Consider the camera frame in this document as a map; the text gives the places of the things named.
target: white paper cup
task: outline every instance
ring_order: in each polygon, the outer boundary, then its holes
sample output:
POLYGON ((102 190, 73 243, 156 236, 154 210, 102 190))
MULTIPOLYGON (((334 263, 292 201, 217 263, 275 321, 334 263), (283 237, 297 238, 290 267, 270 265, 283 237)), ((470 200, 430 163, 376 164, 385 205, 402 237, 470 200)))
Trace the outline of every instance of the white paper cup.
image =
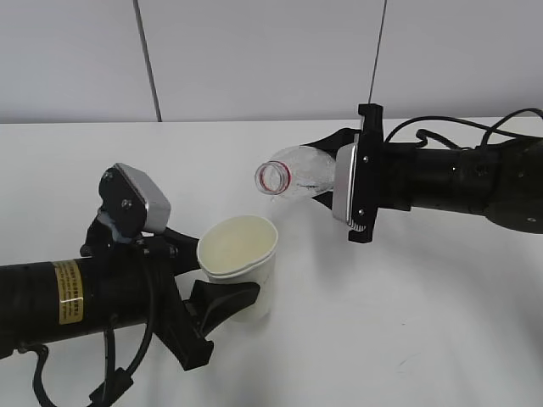
POLYGON ((277 240, 276 227, 254 215, 224 220, 200 238, 196 254, 210 282, 256 282, 260 286, 256 302, 233 320, 256 321, 270 311, 277 240))

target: plastic bottle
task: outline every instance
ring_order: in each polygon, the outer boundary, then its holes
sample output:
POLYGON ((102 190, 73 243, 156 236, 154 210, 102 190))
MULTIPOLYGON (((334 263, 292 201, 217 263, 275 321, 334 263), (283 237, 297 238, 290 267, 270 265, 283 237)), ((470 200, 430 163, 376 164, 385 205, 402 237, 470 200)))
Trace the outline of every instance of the plastic bottle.
POLYGON ((308 146, 285 148, 255 173, 258 190, 284 198, 311 198, 333 189, 335 160, 308 146))

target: bottle opening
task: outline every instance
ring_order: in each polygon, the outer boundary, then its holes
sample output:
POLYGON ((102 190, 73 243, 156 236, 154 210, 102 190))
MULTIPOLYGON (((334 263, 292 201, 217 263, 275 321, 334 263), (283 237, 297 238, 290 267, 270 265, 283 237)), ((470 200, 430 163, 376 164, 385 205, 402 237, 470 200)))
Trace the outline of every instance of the bottle opening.
POLYGON ((280 161, 268 161, 255 173, 255 183, 258 190, 266 195, 279 195, 290 185, 290 171, 287 165, 280 161))

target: yellow warning label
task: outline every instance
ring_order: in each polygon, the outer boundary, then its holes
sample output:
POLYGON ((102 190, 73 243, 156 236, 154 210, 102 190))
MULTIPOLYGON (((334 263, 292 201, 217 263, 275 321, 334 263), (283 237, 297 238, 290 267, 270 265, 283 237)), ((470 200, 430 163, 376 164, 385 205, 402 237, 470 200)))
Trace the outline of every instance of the yellow warning label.
POLYGON ((59 285, 59 324, 83 320, 83 283, 74 260, 53 262, 59 285))

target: white table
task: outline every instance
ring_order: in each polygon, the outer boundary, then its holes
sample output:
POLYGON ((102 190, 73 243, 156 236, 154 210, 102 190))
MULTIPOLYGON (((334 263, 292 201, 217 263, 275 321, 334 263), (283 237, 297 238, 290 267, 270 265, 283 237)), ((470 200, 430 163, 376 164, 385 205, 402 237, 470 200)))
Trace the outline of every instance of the white table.
MULTIPOLYGON (((275 222, 281 242, 269 318, 220 326, 210 364, 196 371, 153 340, 118 406, 543 405, 543 237, 474 216, 382 210, 374 242, 358 245, 319 203, 274 204, 256 191, 260 162, 346 125, 358 123, 0 125, 0 263, 76 257, 100 176, 124 162, 162 188, 172 228, 199 236, 253 213, 275 222)), ((512 126, 541 134, 539 125, 512 126)), ((427 128, 460 144, 480 135, 427 128)), ((197 277, 178 279, 183 295, 197 277)), ((118 331, 120 366, 142 334, 118 331)), ((35 363, 34 354, 0 361, 1 405, 37 405, 35 363)), ((52 344, 44 383, 53 401, 85 405, 103 363, 99 334, 52 344)))

